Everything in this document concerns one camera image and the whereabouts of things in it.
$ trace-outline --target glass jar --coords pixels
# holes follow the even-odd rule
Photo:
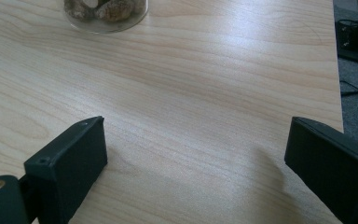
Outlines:
[[[118,32],[132,27],[147,13],[147,0],[57,0],[65,17],[78,29],[92,33]]]

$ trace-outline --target floor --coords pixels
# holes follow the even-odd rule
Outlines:
[[[358,21],[357,0],[334,0],[335,20]],[[338,58],[338,72],[341,81],[358,88],[358,63]],[[341,82],[341,91],[355,91],[355,88]],[[358,95],[342,98],[344,133],[358,141]]]

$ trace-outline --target jar contents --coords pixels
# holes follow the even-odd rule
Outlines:
[[[147,12],[147,0],[63,0],[68,20],[95,33],[132,27]]]

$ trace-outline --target wooden table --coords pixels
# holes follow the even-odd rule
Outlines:
[[[0,175],[105,117],[72,223],[339,223],[288,167],[292,116],[342,130],[331,0],[150,0],[110,35],[0,0]]]

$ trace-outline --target gray carpet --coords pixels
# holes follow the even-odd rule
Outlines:
[[[339,7],[345,4],[335,1],[335,20],[358,21],[358,9]],[[338,58],[339,79],[351,83],[358,88],[358,63]],[[351,85],[341,82],[341,91],[356,91]],[[342,116],[344,122],[344,133],[358,141],[358,95],[342,97]]]

